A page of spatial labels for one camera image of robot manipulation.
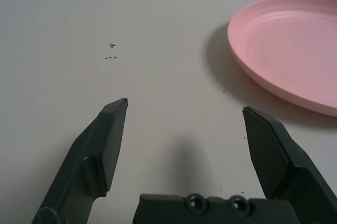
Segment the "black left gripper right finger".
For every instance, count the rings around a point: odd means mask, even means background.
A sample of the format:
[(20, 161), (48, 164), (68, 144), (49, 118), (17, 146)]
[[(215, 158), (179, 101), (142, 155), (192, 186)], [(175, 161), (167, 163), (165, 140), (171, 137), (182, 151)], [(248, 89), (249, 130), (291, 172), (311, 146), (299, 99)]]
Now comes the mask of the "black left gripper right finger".
[(336, 223), (336, 195), (283, 124), (249, 106), (243, 117), (265, 197), (288, 201), (300, 223)]

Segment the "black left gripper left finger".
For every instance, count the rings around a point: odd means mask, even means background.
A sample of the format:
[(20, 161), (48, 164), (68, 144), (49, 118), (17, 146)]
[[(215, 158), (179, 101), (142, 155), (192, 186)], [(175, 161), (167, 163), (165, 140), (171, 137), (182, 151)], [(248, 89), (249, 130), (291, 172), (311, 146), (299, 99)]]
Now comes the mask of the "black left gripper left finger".
[(75, 139), (33, 223), (87, 223), (94, 201), (111, 188), (127, 106), (126, 98), (107, 104)]

